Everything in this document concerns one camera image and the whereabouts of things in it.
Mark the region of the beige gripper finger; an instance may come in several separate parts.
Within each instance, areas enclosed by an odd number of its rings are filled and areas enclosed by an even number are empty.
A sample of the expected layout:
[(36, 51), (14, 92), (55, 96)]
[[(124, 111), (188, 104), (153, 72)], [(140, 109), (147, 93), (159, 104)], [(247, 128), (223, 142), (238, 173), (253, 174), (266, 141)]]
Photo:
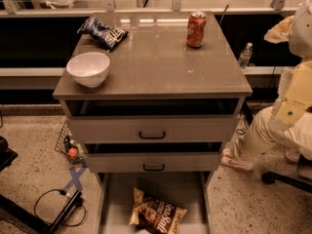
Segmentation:
[(293, 16), (289, 16), (281, 20), (266, 32), (264, 40), (274, 44), (288, 42), (292, 21)]

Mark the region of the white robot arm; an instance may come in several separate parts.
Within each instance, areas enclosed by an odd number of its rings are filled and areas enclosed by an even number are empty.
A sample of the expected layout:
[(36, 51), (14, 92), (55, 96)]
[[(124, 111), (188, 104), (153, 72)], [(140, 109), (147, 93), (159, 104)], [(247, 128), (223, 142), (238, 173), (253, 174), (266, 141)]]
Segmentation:
[(282, 71), (270, 118), (274, 129), (285, 131), (312, 106), (312, 0), (305, 0), (293, 16), (269, 29), (264, 40), (288, 42), (290, 52), (301, 58), (294, 69), (285, 67)]

